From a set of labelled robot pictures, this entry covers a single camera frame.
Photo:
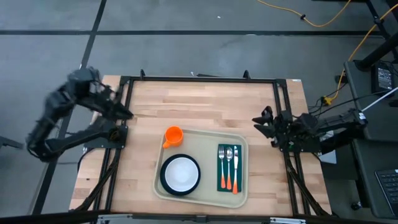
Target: keyboard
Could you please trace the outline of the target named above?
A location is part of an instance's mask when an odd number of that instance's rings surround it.
[[[398,216],[398,169],[375,172],[391,212]]]

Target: silverware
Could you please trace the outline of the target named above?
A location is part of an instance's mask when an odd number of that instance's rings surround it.
[[[218,157],[219,157],[219,159],[221,159],[221,188],[222,189],[225,188],[224,164],[223,164],[224,156],[225,156],[224,147],[220,146],[218,148]]]
[[[231,185],[231,171],[230,171],[230,169],[229,169],[229,161],[232,159],[232,157],[233,157],[233,152],[232,152],[231,147],[226,148],[226,159],[228,160],[228,180],[227,180],[227,183],[226,183],[226,188],[227,188],[228,190],[231,190],[231,189],[232,189],[232,185]]]
[[[234,175],[234,188],[232,190],[232,194],[237,194],[238,193],[238,183],[236,180],[236,173],[238,169],[238,148],[234,146],[234,168],[235,168],[235,175]]]

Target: green napkin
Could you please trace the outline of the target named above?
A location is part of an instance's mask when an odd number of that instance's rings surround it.
[[[221,159],[218,157],[218,149],[220,147],[224,147],[225,155],[223,159],[223,165],[224,165],[224,179],[225,179],[225,188],[221,188]],[[216,155],[217,155],[217,191],[220,192],[232,192],[232,188],[234,187],[234,175],[235,175],[235,166],[234,166],[234,157],[229,161],[229,171],[231,175],[231,190],[228,190],[227,187],[227,182],[228,182],[228,160],[226,159],[226,149],[230,147],[232,151],[234,151],[234,147],[237,147],[238,149],[238,168],[236,169],[236,178],[238,180],[238,192],[242,191],[242,146],[240,145],[231,145],[231,144],[218,144],[218,148],[216,150]]]

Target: cup handle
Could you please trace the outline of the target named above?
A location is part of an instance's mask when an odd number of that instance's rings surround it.
[[[163,148],[167,149],[168,147],[170,147],[170,143],[168,141],[164,142]]]

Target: knife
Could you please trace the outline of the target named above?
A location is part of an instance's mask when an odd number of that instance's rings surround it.
[[[232,194],[237,194],[238,193],[238,181],[236,180],[236,173],[238,170],[238,148],[234,146],[234,187],[232,189]]]

